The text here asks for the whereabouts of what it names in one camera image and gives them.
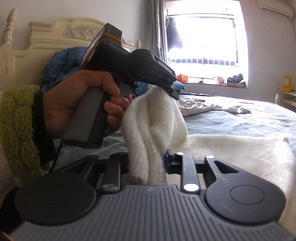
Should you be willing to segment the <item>white fluffy deer sweater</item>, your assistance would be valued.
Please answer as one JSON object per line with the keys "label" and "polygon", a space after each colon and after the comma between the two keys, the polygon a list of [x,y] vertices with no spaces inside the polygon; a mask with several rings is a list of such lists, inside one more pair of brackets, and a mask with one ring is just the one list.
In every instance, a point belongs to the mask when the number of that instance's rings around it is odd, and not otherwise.
{"label": "white fluffy deer sweater", "polygon": [[152,87],[127,109],[121,132],[128,147],[132,183],[166,184],[163,159],[168,148],[197,159],[214,155],[280,187],[287,198],[280,224],[295,232],[295,156],[288,138],[281,134],[271,138],[191,135],[180,104],[159,87]]}

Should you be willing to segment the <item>cream thin shirt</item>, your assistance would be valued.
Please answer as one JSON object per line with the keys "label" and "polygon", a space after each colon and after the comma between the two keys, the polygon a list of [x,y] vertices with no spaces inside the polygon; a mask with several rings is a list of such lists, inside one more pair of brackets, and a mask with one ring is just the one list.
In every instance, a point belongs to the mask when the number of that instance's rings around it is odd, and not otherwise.
{"label": "cream thin shirt", "polygon": [[186,100],[179,99],[176,102],[182,116],[195,115],[195,114],[205,113],[208,111],[226,111],[228,113],[233,113],[233,114],[251,113],[250,110],[245,109],[239,105],[224,107],[214,103],[208,103],[205,100],[196,99],[196,98],[186,99]]}

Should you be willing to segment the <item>green fleece left sleeve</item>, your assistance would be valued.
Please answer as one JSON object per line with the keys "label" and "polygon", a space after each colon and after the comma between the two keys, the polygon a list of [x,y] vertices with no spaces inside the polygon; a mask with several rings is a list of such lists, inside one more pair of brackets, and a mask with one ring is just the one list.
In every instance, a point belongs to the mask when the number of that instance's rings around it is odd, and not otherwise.
{"label": "green fleece left sleeve", "polygon": [[43,94],[37,85],[2,93],[1,147],[15,177],[34,179],[48,173],[55,147],[45,129]]}

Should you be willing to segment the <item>orange bag on windowsill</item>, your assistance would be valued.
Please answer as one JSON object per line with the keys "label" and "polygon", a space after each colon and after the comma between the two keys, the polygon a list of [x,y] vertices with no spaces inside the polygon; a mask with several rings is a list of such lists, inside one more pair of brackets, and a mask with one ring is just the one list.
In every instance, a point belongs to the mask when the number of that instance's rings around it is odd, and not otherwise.
{"label": "orange bag on windowsill", "polygon": [[188,81],[188,76],[185,74],[177,75],[177,80],[181,83],[186,83]]}

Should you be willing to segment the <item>cream carved headboard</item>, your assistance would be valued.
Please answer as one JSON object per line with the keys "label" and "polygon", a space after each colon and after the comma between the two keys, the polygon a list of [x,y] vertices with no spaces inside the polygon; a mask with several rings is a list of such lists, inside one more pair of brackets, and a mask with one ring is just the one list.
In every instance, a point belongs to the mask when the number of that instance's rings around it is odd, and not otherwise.
{"label": "cream carved headboard", "polygon": [[54,23],[30,22],[30,43],[25,50],[12,50],[13,26],[17,10],[12,9],[1,38],[1,91],[37,83],[44,66],[58,51],[88,47],[104,22],[87,18],[62,18]]}

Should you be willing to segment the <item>pink pot on windowsill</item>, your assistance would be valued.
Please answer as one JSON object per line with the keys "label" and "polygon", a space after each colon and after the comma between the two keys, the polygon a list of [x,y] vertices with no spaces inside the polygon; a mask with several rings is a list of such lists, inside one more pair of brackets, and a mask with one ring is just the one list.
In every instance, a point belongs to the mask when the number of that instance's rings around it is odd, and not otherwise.
{"label": "pink pot on windowsill", "polygon": [[225,80],[224,80],[223,77],[217,76],[216,81],[217,81],[218,85],[224,85],[225,84]]}

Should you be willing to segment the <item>grey bed blanket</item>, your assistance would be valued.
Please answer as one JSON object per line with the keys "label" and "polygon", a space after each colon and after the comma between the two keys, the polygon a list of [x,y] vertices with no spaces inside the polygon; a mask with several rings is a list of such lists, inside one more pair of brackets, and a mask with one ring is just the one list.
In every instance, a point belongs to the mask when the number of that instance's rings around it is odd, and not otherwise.
{"label": "grey bed blanket", "polygon": [[[236,114],[224,110],[211,110],[204,113],[190,114],[184,117],[189,134],[235,135],[265,138],[283,138],[295,153],[295,113],[270,102],[237,99],[224,96],[206,96],[204,94],[181,94],[180,100],[194,104],[218,104],[224,108],[241,106],[249,113]],[[105,159],[110,154],[125,152],[126,145],[121,131],[104,139],[103,146],[96,150],[87,150],[64,146],[56,168],[87,155],[98,155]]]}

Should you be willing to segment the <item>grey curtain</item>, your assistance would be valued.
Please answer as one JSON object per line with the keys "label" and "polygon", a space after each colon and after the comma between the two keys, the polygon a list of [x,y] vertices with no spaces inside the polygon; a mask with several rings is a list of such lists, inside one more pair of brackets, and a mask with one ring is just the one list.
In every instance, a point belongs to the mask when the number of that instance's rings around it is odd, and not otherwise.
{"label": "grey curtain", "polygon": [[147,48],[167,63],[165,1],[147,1]]}

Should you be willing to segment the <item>white wooden desk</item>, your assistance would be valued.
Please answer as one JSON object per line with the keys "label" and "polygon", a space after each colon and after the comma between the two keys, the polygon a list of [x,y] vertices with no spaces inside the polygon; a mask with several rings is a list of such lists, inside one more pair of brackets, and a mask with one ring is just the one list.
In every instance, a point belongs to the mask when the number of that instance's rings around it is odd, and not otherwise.
{"label": "white wooden desk", "polygon": [[275,103],[284,108],[287,108],[293,112],[296,111],[296,93],[293,92],[282,92],[277,93],[275,96]]}

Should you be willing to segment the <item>yellow box on desk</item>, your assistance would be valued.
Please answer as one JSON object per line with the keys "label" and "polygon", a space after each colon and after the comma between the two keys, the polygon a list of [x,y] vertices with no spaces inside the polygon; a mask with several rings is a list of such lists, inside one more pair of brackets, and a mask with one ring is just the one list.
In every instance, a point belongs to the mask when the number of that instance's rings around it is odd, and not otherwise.
{"label": "yellow box on desk", "polygon": [[289,75],[284,77],[283,92],[290,93],[292,92],[292,78]]}

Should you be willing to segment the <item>white wall air conditioner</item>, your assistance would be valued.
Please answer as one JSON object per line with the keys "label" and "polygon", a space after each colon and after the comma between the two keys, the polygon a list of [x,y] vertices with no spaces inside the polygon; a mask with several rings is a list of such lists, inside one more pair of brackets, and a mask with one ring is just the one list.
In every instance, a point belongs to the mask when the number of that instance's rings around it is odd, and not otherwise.
{"label": "white wall air conditioner", "polygon": [[262,11],[269,12],[287,19],[292,19],[294,14],[292,7],[282,1],[277,0],[257,0]]}

